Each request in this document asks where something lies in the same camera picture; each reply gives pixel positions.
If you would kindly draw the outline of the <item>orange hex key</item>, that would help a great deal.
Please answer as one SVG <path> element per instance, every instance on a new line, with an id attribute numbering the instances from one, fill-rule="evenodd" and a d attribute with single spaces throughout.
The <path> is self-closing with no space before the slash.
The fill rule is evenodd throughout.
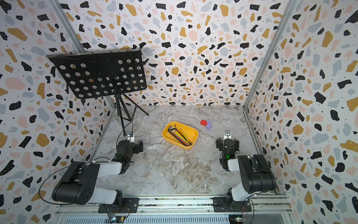
<path id="1" fill-rule="evenodd" d="M 185 141 L 188 142 L 188 145 L 189 145 L 189 146 L 192 145 L 192 142 L 187 138 L 187 136 L 184 134 L 184 132 L 182 131 L 182 129 L 181 129 L 181 128 L 177 128 L 176 125 L 174 125 L 174 127 L 175 127 L 176 131 L 177 131 L 178 133 L 180 133 L 180 135 L 183 137 L 183 139 L 185 139 Z"/>

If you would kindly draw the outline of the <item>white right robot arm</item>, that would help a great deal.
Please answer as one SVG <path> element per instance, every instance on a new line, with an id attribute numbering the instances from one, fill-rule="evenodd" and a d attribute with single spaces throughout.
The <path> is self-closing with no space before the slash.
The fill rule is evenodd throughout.
<path id="1" fill-rule="evenodd" d="M 228 205 L 249 200 L 251 197 L 273 191 L 277 187 L 276 179 L 261 154 L 237 155 L 237 139 L 218 138 L 216 148 L 221 152 L 220 164 L 227 172 L 239 172 L 241 182 L 230 188 L 226 195 Z"/>

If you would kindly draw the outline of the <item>red hex key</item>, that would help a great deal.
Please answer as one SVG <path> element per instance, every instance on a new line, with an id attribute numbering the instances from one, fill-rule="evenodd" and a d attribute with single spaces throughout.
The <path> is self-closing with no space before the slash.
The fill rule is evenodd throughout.
<path id="1" fill-rule="evenodd" d="M 180 135 L 180 133 L 178 133 L 177 131 L 174 132 L 170 132 L 170 134 L 177 140 L 179 141 L 182 145 L 184 146 L 189 146 L 188 142 L 185 141 L 185 139 L 183 139 L 183 137 Z"/>

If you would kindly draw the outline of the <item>yellow hex key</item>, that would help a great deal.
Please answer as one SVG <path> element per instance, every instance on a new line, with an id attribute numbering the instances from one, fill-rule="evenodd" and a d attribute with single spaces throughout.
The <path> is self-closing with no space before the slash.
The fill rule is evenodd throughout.
<path id="1" fill-rule="evenodd" d="M 191 146 L 191 142 L 190 140 L 184 136 L 184 134 L 179 131 L 178 129 L 175 129 L 175 131 L 173 132 L 174 133 L 174 136 L 175 138 L 184 146 L 188 147 L 188 146 Z"/>

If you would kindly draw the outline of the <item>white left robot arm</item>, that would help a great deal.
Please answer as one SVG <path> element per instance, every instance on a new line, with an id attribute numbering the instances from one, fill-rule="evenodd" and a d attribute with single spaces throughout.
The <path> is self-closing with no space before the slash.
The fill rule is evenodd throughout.
<path id="1" fill-rule="evenodd" d="M 120 190 L 96 186 L 97 179 L 124 174 L 132 163 L 134 154 L 142 153 L 143 141 L 134 143 L 128 137 L 116 145 L 116 154 L 105 162 L 73 162 L 66 170 L 52 193 L 52 200 L 67 204 L 104 204 L 118 208 L 124 206 Z"/>

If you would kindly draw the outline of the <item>long black hex key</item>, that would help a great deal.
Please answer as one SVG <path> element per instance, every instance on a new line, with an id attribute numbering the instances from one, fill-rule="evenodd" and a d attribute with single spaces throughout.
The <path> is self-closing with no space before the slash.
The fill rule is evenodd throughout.
<path id="1" fill-rule="evenodd" d="M 179 129 L 176 128 L 176 125 L 170 126 L 168 128 L 168 132 L 176 139 L 178 140 L 182 145 L 188 147 L 191 146 L 191 141 L 184 135 L 183 132 L 181 132 Z"/>

